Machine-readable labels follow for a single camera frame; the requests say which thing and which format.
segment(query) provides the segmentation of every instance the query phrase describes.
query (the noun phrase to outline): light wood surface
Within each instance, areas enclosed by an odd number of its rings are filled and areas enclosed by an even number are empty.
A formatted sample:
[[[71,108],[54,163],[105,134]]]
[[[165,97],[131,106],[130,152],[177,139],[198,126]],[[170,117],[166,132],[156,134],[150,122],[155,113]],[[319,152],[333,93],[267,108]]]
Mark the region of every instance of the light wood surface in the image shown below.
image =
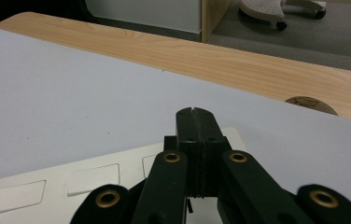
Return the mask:
[[[207,42],[208,37],[218,26],[228,8],[231,0],[202,0],[202,42]]]
[[[1,21],[0,29],[280,101],[313,97],[351,119],[351,71],[35,13]]]

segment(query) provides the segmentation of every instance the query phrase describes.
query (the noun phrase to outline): screw hole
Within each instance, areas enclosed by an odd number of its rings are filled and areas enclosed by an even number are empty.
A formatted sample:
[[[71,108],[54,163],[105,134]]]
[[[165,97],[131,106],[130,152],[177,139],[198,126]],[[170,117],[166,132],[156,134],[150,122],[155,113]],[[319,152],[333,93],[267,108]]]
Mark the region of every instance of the screw hole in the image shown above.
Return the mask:
[[[102,208],[114,206],[119,202],[120,195],[113,189],[105,190],[96,197],[96,205]]]
[[[177,162],[180,159],[181,159],[180,156],[175,153],[167,153],[164,155],[164,160],[167,162]]]
[[[313,190],[310,192],[310,198],[321,206],[335,208],[339,206],[338,200],[324,190]]]
[[[247,157],[245,155],[243,155],[242,153],[239,153],[239,152],[232,153],[230,158],[231,158],[232,161],[235,161],[235,162],[245,162],[245,161],[247,161]]]

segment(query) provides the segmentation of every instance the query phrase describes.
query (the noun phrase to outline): black plastic part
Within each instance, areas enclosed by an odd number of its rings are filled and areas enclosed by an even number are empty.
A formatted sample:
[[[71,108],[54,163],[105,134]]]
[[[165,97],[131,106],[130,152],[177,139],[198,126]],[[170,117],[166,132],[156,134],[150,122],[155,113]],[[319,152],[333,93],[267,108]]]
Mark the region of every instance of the black plastic part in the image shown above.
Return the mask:
[[[279,31],[284,31],[287,28],[287,24],[283,21],[278,21],[275,26],[277,27],[277,30]]]
[[[323,19],[325,17],[325,14],[327,14],[327,10],[326,9],[324,9],[324,11],[318,11],[316,13],[316,19],[317,20]]]
[[[167,150],[158,154],[131,223],[185,223],[187,168],[188,158],[180,151]]]
[[[296,200],[316,223],[351,223],[351,202],[333,189],[319,185],[303,186],[298,190]]]
[[[119,195],[119,200],[108,207],[100,207],[97,204],[97,198],[100,197],[101,193],[104,192],[116,192]],[[103,201],[108,203],[108,201],[116,200],[113,194],[108,194],[108,199],[103,197]],[[88,197],[85,199],[83,204],[78,208],[76,213],[71,220],[71,224],[121,224],[127,223],[124,218],[127,217],[125,214],[128,212],[128,201],[130,198],[129,191],[117,185],[104,185],[98,189],[92,191]]]
[[[218,198],[227,202],[231,194],[246,223],[313,223],[251,155],[227,151],[222,160],[224,185]]]
[[[232,150],[214,115],[201,108],[185,108],[176,113],[175,146],[188,155],[188,196],[217,197],[220,180],[220,156]]]

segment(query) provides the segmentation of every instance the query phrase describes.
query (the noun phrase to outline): white surface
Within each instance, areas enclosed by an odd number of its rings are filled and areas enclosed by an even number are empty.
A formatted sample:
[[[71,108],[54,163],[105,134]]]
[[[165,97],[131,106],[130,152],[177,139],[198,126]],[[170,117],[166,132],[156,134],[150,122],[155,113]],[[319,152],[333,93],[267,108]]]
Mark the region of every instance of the white surface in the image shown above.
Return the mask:
[[[200,0],[88,0],[95,17],[199,34]]]
[[[45,183],[41,180],[0,189],[0,213],[41,203]]]
[[[68,197],[91,192],[97,186],[119,184],[119,165],[112,164],[91,169],[77,170],[71,173],[68,181]]]
[[[232,147],[245,148],[235,129],[224,129],[222,133]],[[88,192],[105,184],[133,187],[145,178],[144,172],[152,166],[153,160],[146,161],[143,170],[143,159],[154,158],[161,151],[163,144],[156,144],[2,178],[0,223],[69,223]],[[73,186],[73,195],[70,195],[70,186]],[[217,199],[193,199],[192,205],[195,212],[188,215],[187,223],[217,224],[220,220]]]
[[[349,119],[0,31],[0,178],[162,142],[189,106],[235,127],[283,188],[351,200]]]

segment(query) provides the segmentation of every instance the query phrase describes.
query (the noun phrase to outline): gray carpet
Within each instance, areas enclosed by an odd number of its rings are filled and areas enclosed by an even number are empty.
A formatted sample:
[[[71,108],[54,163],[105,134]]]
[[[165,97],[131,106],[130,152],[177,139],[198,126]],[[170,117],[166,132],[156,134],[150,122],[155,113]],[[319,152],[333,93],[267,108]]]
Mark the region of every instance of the gray carpet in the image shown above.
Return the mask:
[[[327,3],[322,20],[286,6],[288,28],[282,32],[274,23],[241,15],[238,6],[233,1],[208,44],[351,70],[351,5]]]

